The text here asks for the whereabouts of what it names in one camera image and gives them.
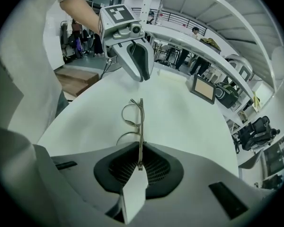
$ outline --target floor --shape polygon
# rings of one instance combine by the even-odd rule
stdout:
[[[72,62],[66,64],[66,66],[75,66],[75,67],[85,67],[90,69],[96,69],[103,71],[105,65],[106,65],[107,58],[105,56],[93,56],[93,53],[84,55],[82,59],[75,59]],[[172,56],[169,59],[169,62],[174,62],[175,58]],[[112,65],[109,67],[108,71],[118,69],[120,67],[119,64],[115,64],[115,60],[113,59]],[[182,65],[179,70],[183,72],[184,74],[188,73],[189,68],[187,65]]]
[[[84,55],[82,59],[75,59],[72,62],[66,64],[67,66],[78,66],[78,67],[87,67],[94,68],[98,70],[103,70],[106,65],[107,58],[105,56],[93,56],[93,54]],[[115,70],[120,66],[114,64],[113,60],[112,65],[109,67],[109,71]]]

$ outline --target white device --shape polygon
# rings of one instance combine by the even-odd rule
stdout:
[[[125,5],[100,10],[99,31],[107,58],[118,62],[136,81],[148,80],[154,65],[152,46],[144,38],[140,19]]]

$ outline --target cable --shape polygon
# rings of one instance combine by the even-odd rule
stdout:
[[[115,70],[110,70],[110,71],[106,71],[106,72],[113,72],[113,71],[116,71],[116,70],[119,70],[122,66],[120,66],[119,68],[115,69]]]
[[[105,64],[105,67],[104,67],[104,70],[103,70],[103,73],[101,74],[101,76],[100,76],[100,80],[103,78],[103,75],[104,75],[104,73],[106,72],[106,70],[107,70],[107,65],[108,65],[108,60],[109,59],[107,59],[107,61],[106,61],[106,64]]]
[[[110,68],[110,66],[112,65],[112,62],[113,62],[113,61],[111,61],[110,64],[109,64],[109,66],[107,66],[107,65],[108,65],[108,60],[106,61],[106,65],[105,65],[105,67],[104,67],[103,73],[102,73],[102,75],[100,76],[100,80],[103,78],[103,75],[104,75],[105,73],[116,71],[116,70],[118,70],[118,69],[120,69],[120,68],[122,67],[122,66],[120,66],[119,68],[117,68],[117,69],[115,69],[115,70],[110,70],[110,71],[108,71],[108,69]]]

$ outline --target person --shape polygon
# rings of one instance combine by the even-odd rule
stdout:
[[[193,75],[199,66],[200,66],[200,69],[198,71],[198,75],[202,76],[203,73],[209,68],[210,62],[204,60],[202,57],[198,57],[196,59],[196,62],[194,64],[193,68],[188,73],[188,75]]]
[[[85,0],[57,0],[74,20],[99,34],[99,17]],[[55,0],[21,0],[0,31],[0,68],[22,95],[8,128],[37,143],[49,124],[67,106],[43,46],[48,8]],[[0,93],[8,91],[0,82]]]
[[[193,31],[193,35],[192,37],[196,40],[200,40],[202,38],[202,36],[199,34],[199,28],[198,27],[193,27],[192,29]],[[176,70],[179,70],[180,66],[182,66],[183,62],[185,61],[186,57],[188,56],[189,54],[189,51],[183,49],[182,50],[182,53],[176,63]]]
[[[82,31],[82,25],[78,24],[74,19],[72,20],[72,33],[74,35],[75,38],[75,54],[77,56],[77,58],[83,58],[83,49],[81,46],[81,39],[82,39],[82,35],[81,35],[81,31]]]
[[[155,16],[155,13],[153,11],[150,11],[148,13],[148,18],[147,18],[147,24],[148,25],[152,25],[154,23],[154,16]],[[151,42],[151,36],[148,35],[147,33],[145,33],[145,39],[150,43]]]
[[[94,48],[95,56],[104,55],[102,43],[100,36],[95,34],[95,48]]]

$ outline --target white shirt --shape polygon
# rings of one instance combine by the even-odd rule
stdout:
[[[193,36],[192,36],[194,39],[196,40],[200,40],[201,38],[203,38],[203,36],[199,33],[197,33],[196,35],[193,33]]]
[[[50,0],[21,0],[0,31],[0,62],[23,94],[8,129],[32,143],[38,142],[54,120],[62,91],[43,46],[51,5]]]

